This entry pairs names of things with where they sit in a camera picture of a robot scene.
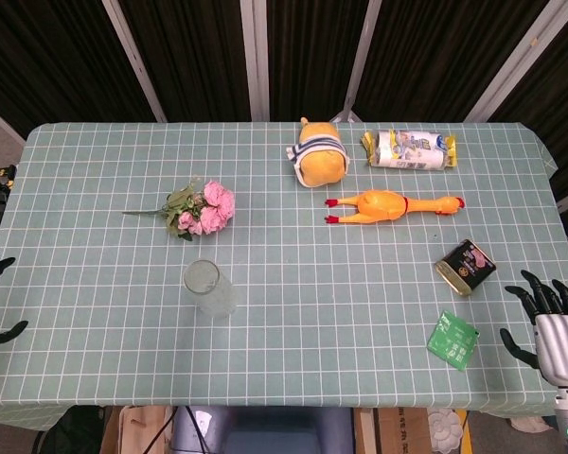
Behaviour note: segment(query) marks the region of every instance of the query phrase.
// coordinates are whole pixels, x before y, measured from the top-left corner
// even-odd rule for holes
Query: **robot finger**
[[[545,293],[542,290],[541,280],[530,271],[522,270],[521,273],[534,292],[534,300],[537,303],[537,307],[543,314],[553,314],[553,309],[549,305]]]
[[[553,310],[553,313],[563,314],[564,309],[561,306],[561,301],[559,300],[558,294],[545,284],[542,285],[542,291],[545,294],[545,298],[547,298],[547,301],[549,302],[549,306],[551,307],[551,310]]]
[[[534,325],[536,323],[535,318],[537,317],[537,315],[541,314],[541,311],[534,302],[532,295],[521,287],[507,286],[505,287],[505,290],[507,290],[509,293],[513,293],[515,296],[520,298],[520,301],[522,301],[522,307],[524,308],[526,315],[530,319],[530,322]]]
[[[511,333],[504,328],[501,328],[499,331],[501,333],[501,339],[503,340],[503,345],[507,349],[507,351],[513,356],[515,359],[518,359],[521,362],[525,362],[533,369],[539,369],[539,360],[537,356],[526,350],[522,350],[517,343],[513,340]]]
[[[558,279],[551,281],[553,287],[559,292],[561,297],[561,305],[563,307],[563,313],[568,315],[568,288],[564,286]]]

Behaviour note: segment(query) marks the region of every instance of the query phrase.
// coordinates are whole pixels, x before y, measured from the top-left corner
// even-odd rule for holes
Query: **floor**
[[[0,128],[0,166],[17,164],[22,148]],[[531,435],[511,428],[505,419],[473,412],[470,414],[474,454],[557,454],[562,453],[554,430]],[[0,425],[0,453],[28,454],[36,432]]]

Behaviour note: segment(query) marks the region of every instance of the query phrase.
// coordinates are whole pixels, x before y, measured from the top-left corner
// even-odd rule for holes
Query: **green checkered tablecloth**
[[[30,428],[74,404],[463,407],[545,413],[554,393],[509,355],[527,318],[503,286],[521,269],[568,284],[568,244],[551,194],[555,164],[519,124],[339,124],[351,158],[341,183],[308,189],[285,147],[294,123],[55,124],[27,140],[0,230],[0,421]],[[367,129],[455,134],[458,168],[369,167]],[[236,193],[230,225],[192,243],[159,207],[198,176]],[[450,217],[327,225],[326,198],[369,188],[461,196]],[[345,212],[341,207],[332,213]],[[433,264],[471,238],[498,270],[470,298]],[[182,292],[186,264],[217,263],[237,311],[213,321]],[[465,372],[425,347],[443,310],[477,327]]]

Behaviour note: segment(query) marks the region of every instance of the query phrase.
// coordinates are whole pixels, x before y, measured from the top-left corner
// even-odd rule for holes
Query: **green sachet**
[[[445,310],[427,342],[427,349],[459,371],[464,371],[479,336],[473,326]]]

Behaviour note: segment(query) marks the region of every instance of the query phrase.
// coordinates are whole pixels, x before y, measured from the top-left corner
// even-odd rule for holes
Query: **tin can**
[[[484,251],[465,239],[435,263],[435,270],[459,295],[468,296],[496,270],[496,265]]]

